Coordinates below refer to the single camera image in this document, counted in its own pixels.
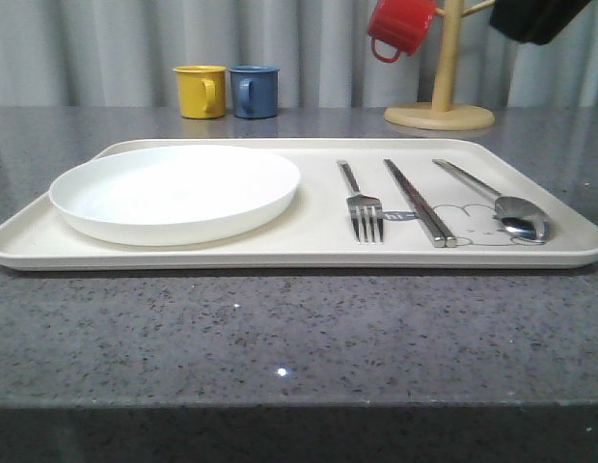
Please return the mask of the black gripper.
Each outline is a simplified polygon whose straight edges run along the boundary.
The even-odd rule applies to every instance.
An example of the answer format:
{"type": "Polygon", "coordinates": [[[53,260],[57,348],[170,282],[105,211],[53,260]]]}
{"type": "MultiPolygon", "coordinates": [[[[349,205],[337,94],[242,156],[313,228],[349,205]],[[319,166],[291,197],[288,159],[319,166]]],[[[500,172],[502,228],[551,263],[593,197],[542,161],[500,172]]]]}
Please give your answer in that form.
{"type": "Polygon", "coordinates": [[[552,41],[590,0],[498,0],[489,24],[519,43],[552,41]]]}

